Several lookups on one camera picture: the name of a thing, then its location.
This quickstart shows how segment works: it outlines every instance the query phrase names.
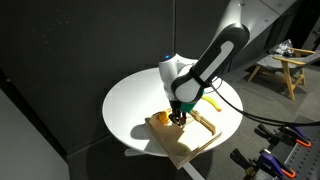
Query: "yellow object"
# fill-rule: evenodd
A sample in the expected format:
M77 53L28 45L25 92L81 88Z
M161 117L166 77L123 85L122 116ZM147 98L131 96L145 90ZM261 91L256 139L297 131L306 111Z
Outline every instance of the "yellow object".
M169 122L168 112L161 111L160 114L159 114L159 121L162 124L167 124Z
M220 108L220 106L217 104L217 102L215 100L213 100L212 97L207 96L207 95L203 95L201 97L203 100L208 101L218 112L220 112L222 109Z

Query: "black robot arm segment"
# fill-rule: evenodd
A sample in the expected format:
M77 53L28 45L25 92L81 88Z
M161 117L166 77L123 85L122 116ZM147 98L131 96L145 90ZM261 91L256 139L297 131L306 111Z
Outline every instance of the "black robot arm segment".
M210 86L210 81L224 70L249 38L249 30L242 24L225 27L189 72L173 81L171 88L177 99L185 103L197 102L204 88Z

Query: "gray panel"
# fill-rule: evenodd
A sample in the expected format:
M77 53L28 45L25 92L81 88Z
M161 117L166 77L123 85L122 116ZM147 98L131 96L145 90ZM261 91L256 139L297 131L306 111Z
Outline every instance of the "gray panel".
M229 0L177 0L176 52L199 58L209 46Z
M66 162L0 90L0 174L3 180L69 180Z
M10 1L3 12L0 66L67 153L108 134L114 84L172 51L172 1Z
M295 3L296 0L260 0L262 3L269 6L271 9L273 9L275 12L277 12L279 15L284 13L288 7L290 7L293 3Z

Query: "clamp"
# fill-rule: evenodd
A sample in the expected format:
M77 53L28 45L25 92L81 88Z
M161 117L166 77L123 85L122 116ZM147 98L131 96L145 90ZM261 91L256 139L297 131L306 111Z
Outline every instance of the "clamp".
M249 159L248 161L238 149L233 150L230 157L239 166L245 169L246 176L244 179L252 179L259 169L269 173L271 176L277 176L279 178L284 178L286 176L292 179L296 177L295 171L281 163L267 149L260 152L258 160Z

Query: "floor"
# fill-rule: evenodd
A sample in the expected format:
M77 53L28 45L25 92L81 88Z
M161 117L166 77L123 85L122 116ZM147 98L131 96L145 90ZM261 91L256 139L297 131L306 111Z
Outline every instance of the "floor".
M320 117L320 67L305 69L307 86L296 88L296 101L287 98L286 86L267 75L247 83L250 67L240 68L224 77L239 94L243 108L250 113L283 120L317 121ZM229 157L238 148L246 158L257 158L268 142L254 133L258 123L247 118L237 132L212 151L200 154L191 164L208 180L242 179L244 170ZM191 179L184 169L176 170L168 158L140 155L125 157L125 147L114 137L104 137L68 157L71 180L100 179Z

